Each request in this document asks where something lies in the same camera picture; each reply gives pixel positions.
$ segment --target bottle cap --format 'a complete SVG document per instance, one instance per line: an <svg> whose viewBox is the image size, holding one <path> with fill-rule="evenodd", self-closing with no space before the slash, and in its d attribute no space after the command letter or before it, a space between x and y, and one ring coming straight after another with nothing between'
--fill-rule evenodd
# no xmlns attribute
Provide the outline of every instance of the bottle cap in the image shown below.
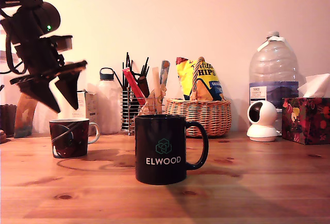
<svg viewBox="0 0 330 224"><path fill-rule="evenodd" d="M104 67L104 68L100 69L100 80L113 81L113 75L114 75L113 69L112 68L107 68L109 70L112 70L112 74L103 74L101 71L105 68L107 68L107 67Z"/></svg>
<svg viewBox="0 0 330 224"><path fill-rule="evenodd" d="M277 36L277 37L279 37L279 32L277 32L277 31L271 31L271 32L268 32L266 38L268 39L268 38L270 38L270 37L272 37L272 36Z"/></svg>

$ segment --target floral tissue box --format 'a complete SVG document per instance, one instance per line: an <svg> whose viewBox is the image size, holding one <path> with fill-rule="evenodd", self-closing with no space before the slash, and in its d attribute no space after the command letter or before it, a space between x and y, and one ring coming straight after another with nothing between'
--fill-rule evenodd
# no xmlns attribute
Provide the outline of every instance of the floral tissue box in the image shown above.
<svg viewBox="0 0 330 224"><path fill-rule="evenodd" d="M285 98L282 138L301 144L330 144L330 98Z"/></svg>

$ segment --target yellow chips bag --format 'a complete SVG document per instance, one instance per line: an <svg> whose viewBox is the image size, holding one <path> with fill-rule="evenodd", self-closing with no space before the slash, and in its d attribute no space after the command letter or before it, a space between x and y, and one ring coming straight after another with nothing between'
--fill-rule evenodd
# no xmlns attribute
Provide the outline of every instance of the yellow chips bag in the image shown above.
<svg viewBox="0 0 330 224"><path fill-rule="evenodd" d="M183 88L185 100L190 100L192 78L197 60L176 58L176 70ZM196 82L198 100L225 100L217 74L211 64L203 62L198 70Z"/></svg>

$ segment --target mug handle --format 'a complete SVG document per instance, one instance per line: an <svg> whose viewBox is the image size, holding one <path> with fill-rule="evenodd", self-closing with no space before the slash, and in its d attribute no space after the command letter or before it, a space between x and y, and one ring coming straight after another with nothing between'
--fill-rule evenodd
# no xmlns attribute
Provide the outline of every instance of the mug handle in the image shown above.
<svg viewBox="0 0 330 224"><path fill-rule="evenodd" d="M94 123L94 122L90 122L89 125L91 126L95 126L96 128L96 137L91 140L91 141L88 141L88 144L91 144L91 143L95 143L99 138L100 138L100 128L99 126L97 125L97 123Z"/></svg>
<svg viewBox="0 0 330 224"><path fill-rule="evenodd" d="M203 138L203 152L202 152L200 159L195 164L190 164L190 163L186 162L187 170L196 170L196 169L201 168L206 161L206 158L208 155L208 138L207 138L207 134L206 134L204 127L200 123L197 123L195 121L186 122L186 129L188 129L191 126L196 126L197 128L199 128L199 130L201 131L201 134L202 134L202 138Z"/></svg>

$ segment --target mug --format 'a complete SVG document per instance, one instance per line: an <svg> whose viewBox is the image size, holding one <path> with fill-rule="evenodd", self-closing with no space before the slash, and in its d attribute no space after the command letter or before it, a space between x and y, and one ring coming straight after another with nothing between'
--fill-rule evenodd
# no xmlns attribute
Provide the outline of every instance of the mug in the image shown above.
<svg viewBox="0 0 330 224"><path fill-rule="evenodd" d="M203 152L195 164L186 162L186 129L191 126L197 126L203 138ZM208 147L208 138L203 126L197 122L186 122L183 115L137 116L136 179L153 185L183 181L187 177L187 170L196 170L204 165Z"/></svg>
<svg viewBox="0 0 330 224"><path fill-rule="evenodd" d="M95 126L95 139L88 140L89 126ZM49 122L52 150L55 158L74 158L87 154L88 144L100 138L100 128L88 118L56 119Z"/></svg>

